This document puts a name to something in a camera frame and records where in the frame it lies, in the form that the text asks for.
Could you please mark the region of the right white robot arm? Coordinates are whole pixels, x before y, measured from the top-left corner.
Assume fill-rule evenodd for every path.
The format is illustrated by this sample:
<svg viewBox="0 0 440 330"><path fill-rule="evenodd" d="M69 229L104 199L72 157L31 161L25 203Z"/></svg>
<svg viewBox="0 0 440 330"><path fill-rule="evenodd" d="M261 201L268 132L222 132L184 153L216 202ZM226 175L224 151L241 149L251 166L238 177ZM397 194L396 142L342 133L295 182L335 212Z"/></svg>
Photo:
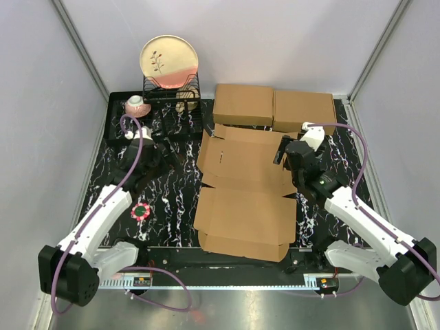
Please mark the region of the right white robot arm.
<svg viewBox="0 0 440 330"><path fill-rule="evenodd" d="M341 177L321 169L319 152L306 138L296 140L284 135L274 163L291 172L292 184L307 201L347 224L371 250L333 241L312 255L314 268L323 273L333 267L350 270L378 283L398 305L408 305L435 280L435 244L427 238L412 238L362 201L355 201L354 190Z"/></svg>

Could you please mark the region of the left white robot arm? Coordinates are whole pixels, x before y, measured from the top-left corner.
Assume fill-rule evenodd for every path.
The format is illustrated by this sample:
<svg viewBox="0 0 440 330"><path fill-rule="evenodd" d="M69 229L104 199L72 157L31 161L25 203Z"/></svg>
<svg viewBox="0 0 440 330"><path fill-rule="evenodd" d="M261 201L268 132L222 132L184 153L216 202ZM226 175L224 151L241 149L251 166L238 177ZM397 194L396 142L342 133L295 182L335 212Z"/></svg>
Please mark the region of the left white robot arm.
<svg viewBox="0 0 440 330"><path fill-rule="evenodd" d="M128 141L123 158L112 168L87 214L56 246L45 245L38 253L43 293L84 307L102 281L126 267L133 272L147 267L149 256L134 243L123 241L101 254L97 249L146 185L173 168L173 156L167 139L156 142L137 135Z"/></svg>

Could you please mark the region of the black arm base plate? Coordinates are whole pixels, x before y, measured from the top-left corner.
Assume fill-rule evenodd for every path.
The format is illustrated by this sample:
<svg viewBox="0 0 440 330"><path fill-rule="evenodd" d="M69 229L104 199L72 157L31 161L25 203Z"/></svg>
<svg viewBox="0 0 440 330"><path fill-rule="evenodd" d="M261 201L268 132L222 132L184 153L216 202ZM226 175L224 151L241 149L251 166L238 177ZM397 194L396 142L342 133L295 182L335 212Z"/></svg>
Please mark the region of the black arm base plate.
<svg viewBox="0 0 440 330"><path fill-rule="evenodd" d="M309 248L290 248L280 262L205 252L200 247L150 247L144 253L146 260L135 265L128 273L151 274L154 279L160 276L166 280L170 278L155 270L141 269L142 266L149 266L171 272L185 282L196 283L203 280L220 283L288 283L304 275L342 278L351 274L347 270L314 261L314 253Z"/></svg>

